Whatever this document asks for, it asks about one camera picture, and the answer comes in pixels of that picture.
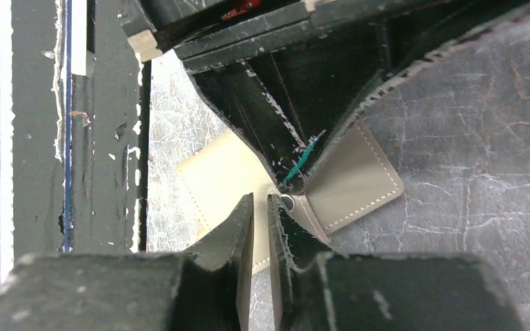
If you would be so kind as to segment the grey card holder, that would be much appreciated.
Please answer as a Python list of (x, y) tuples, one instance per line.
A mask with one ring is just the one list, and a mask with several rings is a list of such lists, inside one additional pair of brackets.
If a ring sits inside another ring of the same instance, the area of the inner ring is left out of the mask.
[[(267, 197), (277, 188), (253, 152), (230, 130), (183, 160), (179, 178), (204, 236), (245, 194), (254, 199), (253, 272), (269, 266)], [(358, 121), (317, 171), (304, 194), (284, 197), (291, 216), (319, 240), (404, 192), (404, 184), (363, 121)]]

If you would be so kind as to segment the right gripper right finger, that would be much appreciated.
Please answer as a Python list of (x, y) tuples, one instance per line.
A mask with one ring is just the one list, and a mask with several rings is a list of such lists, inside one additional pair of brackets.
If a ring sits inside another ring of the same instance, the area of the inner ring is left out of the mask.
[(276, 330), (522, 330), (496, 271), (471, 254), (341, 254), (268, 197)]

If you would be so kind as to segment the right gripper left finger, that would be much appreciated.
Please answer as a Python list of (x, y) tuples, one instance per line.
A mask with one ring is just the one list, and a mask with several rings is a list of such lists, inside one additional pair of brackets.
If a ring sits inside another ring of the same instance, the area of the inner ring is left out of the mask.
[(18, 260), (0, 289), (0, 330), (246, 330), (253, 196), (181, 252)]

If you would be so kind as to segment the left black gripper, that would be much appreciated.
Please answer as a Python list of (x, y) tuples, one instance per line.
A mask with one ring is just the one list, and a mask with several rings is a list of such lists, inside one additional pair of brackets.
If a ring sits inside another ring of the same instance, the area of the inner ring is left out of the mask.
[(144, 62), (174, 52), (283, 193), (301, 193), (362, 111), (530, 16), (530, 1), (121, 1)]

